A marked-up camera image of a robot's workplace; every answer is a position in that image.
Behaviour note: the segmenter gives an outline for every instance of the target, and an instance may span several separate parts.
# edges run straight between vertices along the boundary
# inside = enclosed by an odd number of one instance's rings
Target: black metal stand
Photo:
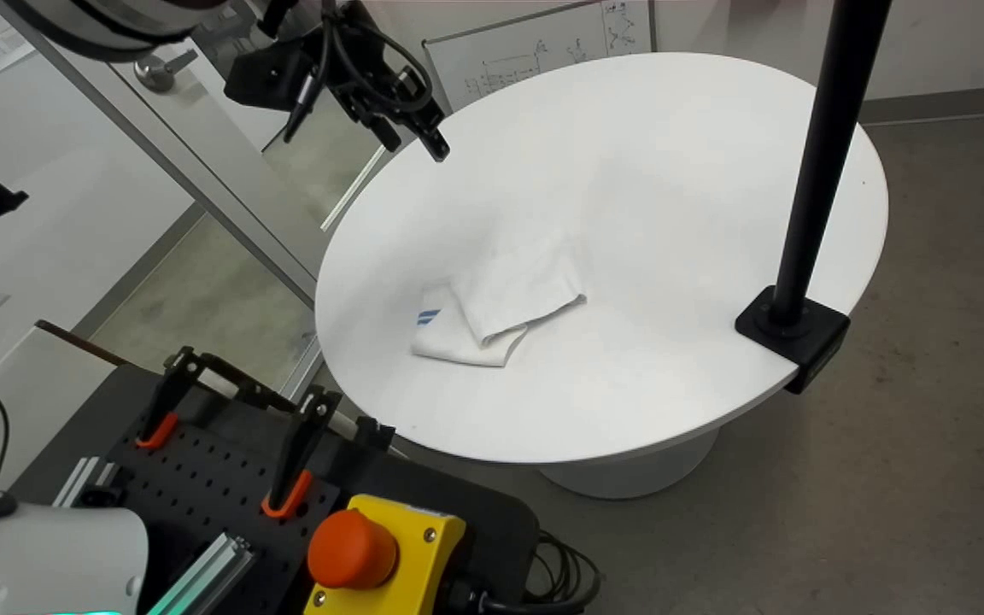
[[[806,284],[828,231],[890,10],[891,0],[836,0],[835,6],[778,277],[775,286],[766,286],[735,320],[742,335],[801,367],[791,384],[793,392],[806,389],[848,331],[843,315],[806,301]]]

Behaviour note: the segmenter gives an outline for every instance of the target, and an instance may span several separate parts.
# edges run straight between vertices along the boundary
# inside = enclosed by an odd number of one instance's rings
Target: table top
[[[796,367],[735,331],[775,279],[813,85],[719,56],[630,56],[511,85],[407,148],[360,194],[319,277],[326,363],[356,408],[425,449],[597,462],[710,429]],[[854,133],[810,297],[852,315],[890,188]],[[483,251],[571,237],[588,301],[505,370],[409,355],[429,284]]]

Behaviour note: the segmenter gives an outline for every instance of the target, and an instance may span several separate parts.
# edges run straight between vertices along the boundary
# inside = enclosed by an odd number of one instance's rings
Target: emergency stop button
[[[307,542],[307,566],[326,589],[384,589],[401,561],[389,528],[366,518],[360,510],[329,517]]]

